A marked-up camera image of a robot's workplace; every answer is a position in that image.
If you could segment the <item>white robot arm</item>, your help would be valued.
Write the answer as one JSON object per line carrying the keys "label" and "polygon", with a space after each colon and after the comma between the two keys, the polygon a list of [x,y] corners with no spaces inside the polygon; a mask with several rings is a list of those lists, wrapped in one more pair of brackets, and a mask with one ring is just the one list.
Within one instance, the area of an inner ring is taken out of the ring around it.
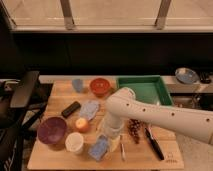
{"label": "white robot arm", "polygon": [[130,88],[124,87],[105,102],[102,133],[115,139],[121,134],[124,118],[137,119],[213,145],[213,112],[163,106],[137,101]]}

